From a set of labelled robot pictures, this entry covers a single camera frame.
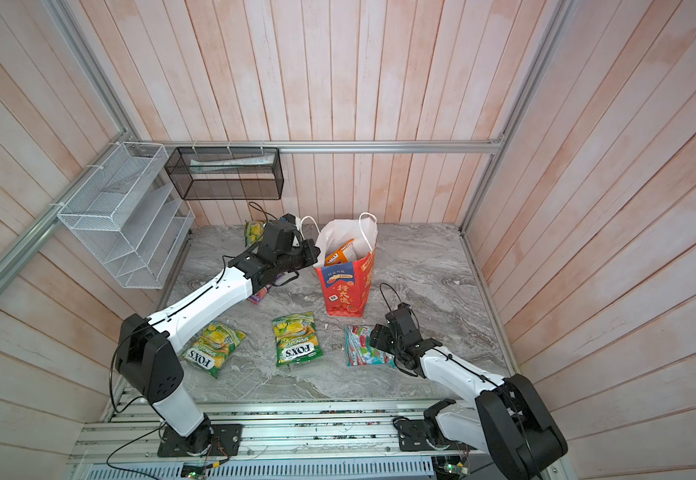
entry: bag handle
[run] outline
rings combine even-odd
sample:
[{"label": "bag handle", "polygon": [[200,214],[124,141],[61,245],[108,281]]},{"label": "bag handle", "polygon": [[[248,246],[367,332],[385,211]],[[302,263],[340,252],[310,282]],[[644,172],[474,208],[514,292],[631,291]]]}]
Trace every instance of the bag handle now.
[{"label": "bag handle", "polygon": [[372,244],[370,244],[370,241],[366,238],[366,234],[364,234],[364,229],[361,227],[361,217],[364,215],[371,216],[372,220],[375,221],[375,224],[377,224],[377,217],[372,215],[370,212],[364,212],[362,215],[359,215],[359,231],[361,232],[361,235],[364,237],[364,241],[366,242],[366,244],[370,246],[370,253],[372,253],[372,251],[374,250],[372,248]]},{"label": "bag handle", "polygon": [[310,218],[310,221],[314,222],[314,225],[316,226],[316,233],[318,235],[321,235],[321,230],[319,230],[319,225],[316,223],[316,220],[310,215],[306,215],[300,219],[300,227],[302,228],[303,222],[305,221],[306,218]]}]

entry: paper shopping bag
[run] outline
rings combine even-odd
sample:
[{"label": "paper shopping bag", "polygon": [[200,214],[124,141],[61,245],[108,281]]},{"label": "paper shopping bag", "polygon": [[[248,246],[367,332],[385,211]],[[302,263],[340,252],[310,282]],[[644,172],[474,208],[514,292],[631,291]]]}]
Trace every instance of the paper shopping bag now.
[{"label": "paper shopping bag", "polygon": [[[325,258],[353,239],[358,260],[325,266]],[[372,286],[377,218],[363,213],[358,220],[332,220],[319,232],[321,249],[314,269],[324,292],[326,312],[332,316],[363,316]]]}]

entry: green candy package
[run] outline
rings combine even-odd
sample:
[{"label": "green candy package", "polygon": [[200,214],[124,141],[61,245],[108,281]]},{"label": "green candy package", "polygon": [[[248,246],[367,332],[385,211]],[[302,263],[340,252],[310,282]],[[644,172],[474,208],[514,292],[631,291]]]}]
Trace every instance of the green candy package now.
[{"label": "green candy package", "polygon": [[274,319],[276,366],[309,362],[324,353],[316,338],[314,313],[294,313]]},{"label": "green candy package", "polygon": [[218,378],[225,361],[245,338],[247,336],[243,332],[233,330],[228,325],[210,322],[198,340],[183,352],[183,358]]}]

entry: colorful candy package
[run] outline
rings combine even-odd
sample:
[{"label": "colorful candy package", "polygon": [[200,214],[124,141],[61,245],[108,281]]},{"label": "colorful candy package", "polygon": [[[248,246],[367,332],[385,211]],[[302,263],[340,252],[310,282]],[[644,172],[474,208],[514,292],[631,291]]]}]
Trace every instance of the colorful candy package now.
[{"label": "colorful candy package", "polygon": [[346,327],[346,354],[348,366],[358,365],[390,365],[393,364],[393,355],[382,352],[370,346],[370,334],[372,327],[366,325],[352,325]]},{"label": "colorful candy package", "polygon": [[276,366],[309,362],[323,355],[316,339],[314,313],[294,313],[274,319]]},{"label": "colorful candy package", "polygon": [[233,330],[220,322],[210,322],[198,340],[185,352],[183,358],[200,366],[214,378],[231,353],[247,338],[243,332]]}]

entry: gray marble surface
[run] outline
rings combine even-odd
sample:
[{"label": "gray marble surface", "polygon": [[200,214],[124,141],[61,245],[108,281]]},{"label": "gray marble surface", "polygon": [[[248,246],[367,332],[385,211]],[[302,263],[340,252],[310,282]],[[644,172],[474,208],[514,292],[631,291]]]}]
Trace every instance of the gray marble surface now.
[{"label": "gray marble surface", "polygon": [[[223,267],[221,255],[235,255],[243,249],[242,226],[196,230],[170,303],[217,275]],[[198,402],[454,396],[437,383],[411,378],[388,366],[347,366],[344,327],[385,321],[388,309],[377,288],[381,282],[391,284],[412,305],[423,338],[440,340],[485,370],[507,373],[457,228],[448,224],[389,224],[379,225],[372,291],[363,319],[328,316],[316,274],[312,269],[301,271],[298,280],[273,288],[259,305],[240,302],[220,317],[228,326],[246,333],[247,339],[217,379],[184,363],[188,390]],[[395,305],[396,299],[388,293],[389,302]],[[309,311],[314,312],[324,356],[276,368],[272,319]]]}]

